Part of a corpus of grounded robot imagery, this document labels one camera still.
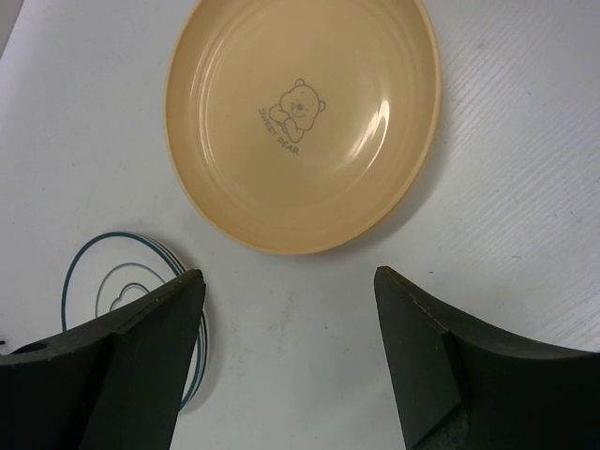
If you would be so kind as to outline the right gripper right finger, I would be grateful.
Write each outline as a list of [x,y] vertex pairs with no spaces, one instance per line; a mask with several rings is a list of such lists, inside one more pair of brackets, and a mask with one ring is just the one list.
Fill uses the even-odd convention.
[[374,292],[409,449],[595,449],[599,356],[479,320],[382,266]]

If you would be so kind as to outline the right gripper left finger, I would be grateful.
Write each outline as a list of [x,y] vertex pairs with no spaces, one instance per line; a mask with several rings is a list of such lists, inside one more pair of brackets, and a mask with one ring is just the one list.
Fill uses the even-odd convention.
[[167,449],[203,315],[187,271],[1,358],[4,449]]

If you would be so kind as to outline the white plate black outline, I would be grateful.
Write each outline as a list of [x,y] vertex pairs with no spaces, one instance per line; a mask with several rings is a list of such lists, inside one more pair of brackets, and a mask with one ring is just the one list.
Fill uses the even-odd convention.
[[61,297],[63,338],[97,354],[93,413],[173,420],[206,369],[206,286],[159,241],[106,232],[75,255]]

